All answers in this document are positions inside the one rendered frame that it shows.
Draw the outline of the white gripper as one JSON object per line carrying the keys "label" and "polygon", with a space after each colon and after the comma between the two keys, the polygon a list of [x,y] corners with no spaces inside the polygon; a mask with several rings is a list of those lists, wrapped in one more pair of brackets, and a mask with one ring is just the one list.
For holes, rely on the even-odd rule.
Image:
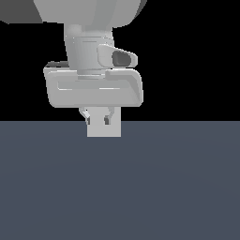
{"label": "white gripper", "polygon": [[78,75],[68,62],[48,63],[43,69],[48,99],[55,108],[77,108],[90,124],[84,107],[108,107],[105,125],[111,124],[113,107],[139,107],[143,103],[143,82],[135,69],[107,69],[103,75]]}

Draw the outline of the white rectangular block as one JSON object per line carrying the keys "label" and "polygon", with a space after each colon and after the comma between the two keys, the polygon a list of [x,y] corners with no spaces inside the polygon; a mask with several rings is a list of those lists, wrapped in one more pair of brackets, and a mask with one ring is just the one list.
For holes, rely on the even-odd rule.
{"label": "white rectangular block", "polygon": [[109,114],[108,107],[87,107],[90,113],[90,124],[87,125],[88,137],[120,137],[121,108],[113,107],[110,125],[105,125],[104,116]]}

